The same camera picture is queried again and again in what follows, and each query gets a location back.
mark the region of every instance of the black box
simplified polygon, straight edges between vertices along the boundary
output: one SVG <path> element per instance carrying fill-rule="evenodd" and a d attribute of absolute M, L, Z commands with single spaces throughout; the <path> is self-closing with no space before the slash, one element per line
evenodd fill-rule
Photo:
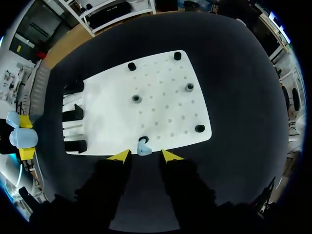
<path fill-rule="evenodd" d="M 95 29 L 130 12 L 131 5 L 126 1 L 113 5 L 108 4 L 106 8 L 91 15 L 88 21 L 90 22 L 90 27 Z"/>

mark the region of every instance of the black table surface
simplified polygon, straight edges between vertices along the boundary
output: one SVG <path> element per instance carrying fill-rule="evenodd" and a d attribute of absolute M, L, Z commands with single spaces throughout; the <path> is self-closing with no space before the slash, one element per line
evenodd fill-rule
<path fill-rule="evenodd" d="M 216 190 L 216 202 L 250 202 L 286 161 L 288 119 L 276 72 L 254 35 L 227 17 L 188 12 L 141 17 L 87 41 L 50 74 L 36 147 L 49 199 L 74 199 L 99 156 L 68 155 L 62 132 L 64 86 L 133 59 L 184 50 L 207 105 L 212 137 L 170 150 L 191 158 Z M 133 156 L 131 177 L 111 229 L 161 232 L 178 229 L 158 169 L 159 152 Z"/>

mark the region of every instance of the white pegboard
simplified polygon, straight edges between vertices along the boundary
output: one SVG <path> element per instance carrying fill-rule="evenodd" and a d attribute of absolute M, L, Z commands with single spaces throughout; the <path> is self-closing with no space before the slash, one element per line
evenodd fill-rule
<path fill-rule="evenodd" d="M 99 156 L 125 149 L 136 154 L 142 136 L 149 138 L 147 145 L 153 152 L 208 140 L 212 131 L 196 74 L 187 54 L 179 51 L 182 59 L 177 61 L 174 52 L 130 61 L 135 63 L 135 71 L 128 69 L 127 62 L 85 80 L 83 92 L 66 97 L 64 103 L 68 104 L 63 107 L 66 111 L 73 110 L 75 103 L 80 105 L 83 126 L 64 130 L 64 136 L 83 134 L 88 150 L 82 155 Z M 185 91 L 187 83 L 194 84 L 190 93 Z M 134 103 L 133 95 L 140 95 L 142 102 Z M 63 126 L 79 125 L 77 122 Z M 205 125 L 203 133 L 195 131 L 200 124 Z"/>

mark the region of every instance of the yellow object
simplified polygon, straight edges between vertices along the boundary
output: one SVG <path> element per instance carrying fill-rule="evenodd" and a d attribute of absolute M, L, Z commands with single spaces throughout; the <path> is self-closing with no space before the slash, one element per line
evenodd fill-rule
<path fill-rule="evenodd" d="M 109 158 L 107 158 L 107 159 L 109 159 L 109 160 L 115 160 L 115 159 L 117 159 L 117 160 L 119 160 L 119 161 L 123 161 L 123 164 L 124 164 L 125 161 L 126 161 L 126 158 L 127 158 L 127 155 L 128 155 L 128 153 L 129 153 L 129 151 L 130 151 L 130 150 L 125 150 L 125 151 L 123 151 L 123 152 L 121 152 L 121 153 L 119 153 L 119 154 L 117 154 L 117 155 L 111 156 L 111 157 L 109 157 Z"/>
<path fill-rule="evenodd" d="M 35 148 L 19 149 L 21 160 L 29 160 L 34 158 Z"/>
<path fill-rule="evenodd" d="M 29 120 L 29 116 L 19 116 L 19 126 L 21 128 L 32 128 L 33 125 Z"/>
<path fill-rule="evenodd" d="M 184 159 L 184 158 L 176 156 L 173 153 L 170 153 L 170 152 L 168 152 L 166 150 L 161 150 L 161 152 L 164 155 L 166 163 L 168 163 L 168 161 L 171 161 L 171 160 L 174 160 L 174 159 L 176 159 L 176 160 L 183 160 Z"/>

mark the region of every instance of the white shelf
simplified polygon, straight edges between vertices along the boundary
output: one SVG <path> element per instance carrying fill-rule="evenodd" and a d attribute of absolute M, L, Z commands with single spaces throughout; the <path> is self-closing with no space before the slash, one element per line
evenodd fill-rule
<path fill-rule="evenodd" d="M 100 9 L 101 7 L 103 7 L 103 6 L 107 5 L 107 4 L 110 4 L 110 3 L 114 2 L 114 1 L 116 1 L 116 0 L 107 0 L 107 1 L 101 3 L 101 4 L 97 5 L 97 6 L 92 7 L 90 10 L 85 11 L 79 17 L 80 17 L 80 19 L 82 19 L 83 17 L 86 17 L 88 14 L 90 14 L 90 13 Z"/>
<path fill-rule="evenodd" d="M 69 5 L 74 0 L 68 0 L 66 3 Z"/>
<path fill-rule="evenodd" d="M 116 18 L 116 19 L 114 19 L 112 21 L 109 21 L 108 23 L 103 24 L 100 27 L 97 27 L 96 29 L 93 29 L 92 33 L 96 33 L 97 31 L 99 31 L 99 30 L 101 30 L 101 29 L 103 29 L 103 28 L 105 28 L 105 27 L 107 27 L 107 26 L 109 26 L 109 25 L 111 25 L 113 23 L 116 23 L 118 21 L 125 20 L 127 18 L 130 18 L 130 17 L 133 17 L 133 16 L 137 16 L 137 15 L 140 15 L 140 14 L 144 14 L 144 13 L 148 13 L 148 12 L 152 12 L 152 11 L 153 10 L 151 8 L 148 8 L 148 9 L 145 9 L 145 10 L 142 10 L 142 11 L 136 11 L 136 12 L 128 13 L 128 14 L 126 14 L 124 16 L 121 16 L 121 17 L 118 17 L 118 18 Z"/>
<path fill-rule="evenodd" d="M 72 9 L 72 7 L 69 5 L 70 3 L 72 3 L 74 0 L 68 0 L 68 1 L 65 1 L 65 0 L 59 0 L 59 2 L 69 11 L 69 13 L 71 13 L 75 19 L 85 28 L 85 30 L 87 30 L 88 33 L 90 33 L 90 35 L 92 37 L 95 37 L 95 34 L 96 32 L 98 32 L 99 30 L 113 24 L 113 23 L 116 23 L 118 21 L 121 21 L 121 20 L 124 20 L 124 19 L 127 19 L 127 18 L 130 18 L 132 16 L 137 16 L 137 15 L 140 15 L 140 14 L 144 14 L 144 13 L 148 13 L 148 12 L 152 12 L 153 15 L 156 14 L 156 9 L 155 9 L 155 3 L 154 3 L 154 0 L 148 0 L 148 3 L 149 3 L 149 6 L 150 8 L 148 9 L 145 9 L 145 10 L 142 10 L 142 11 L 137 11 L 137 12 L 131 12 L 129 14 L 126 14 L 124 16 L 121 16 L 119 18 L 116 18 L 100 27 L 97 27 L 95 29 L 91 29 L 88 25 L 88 23 L 86 22 L 85 20 L 85 16 L 100 9 L 101 7 L 107 5 L 107 4 L 110 4 L 116 0 L 107 0 L 106 2 L 103 2 L 103 3 L 100 3 L 98 4 L 97 6 L 94 6 L 92 9 L 84 12 L 83 14 L 81 14 L 80 16 Z"/>

